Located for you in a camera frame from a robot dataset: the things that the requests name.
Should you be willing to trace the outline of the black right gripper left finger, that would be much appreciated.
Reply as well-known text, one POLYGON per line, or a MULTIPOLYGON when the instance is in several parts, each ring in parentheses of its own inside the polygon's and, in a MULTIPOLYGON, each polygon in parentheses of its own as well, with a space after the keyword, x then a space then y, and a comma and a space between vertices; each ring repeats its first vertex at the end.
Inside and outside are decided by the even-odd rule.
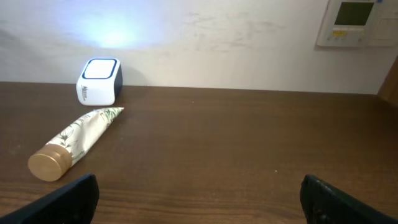
POLYGON ((90 224, 100 192, 95 175, 83 177, 1 217, 1 223, 90 224))

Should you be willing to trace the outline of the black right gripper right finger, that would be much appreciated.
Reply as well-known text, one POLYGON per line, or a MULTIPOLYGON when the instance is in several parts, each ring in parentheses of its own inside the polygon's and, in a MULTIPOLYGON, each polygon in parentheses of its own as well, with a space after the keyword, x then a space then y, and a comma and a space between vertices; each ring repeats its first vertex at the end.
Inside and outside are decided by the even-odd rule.
POLYGON ((308 224, 397 224, 396 219, 310 174, 303 179, 300 203, 308 224))

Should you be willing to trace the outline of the white floral tube gold cap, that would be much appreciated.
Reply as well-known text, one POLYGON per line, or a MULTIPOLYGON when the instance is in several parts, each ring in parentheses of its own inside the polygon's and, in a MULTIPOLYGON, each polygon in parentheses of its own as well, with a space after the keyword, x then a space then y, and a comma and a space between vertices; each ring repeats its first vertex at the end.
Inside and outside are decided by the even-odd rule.
POLYGON ((101 108, 79 117, 29 157, 29 170, 40 180, 58 180, 88 153, 123 110, 101 108))

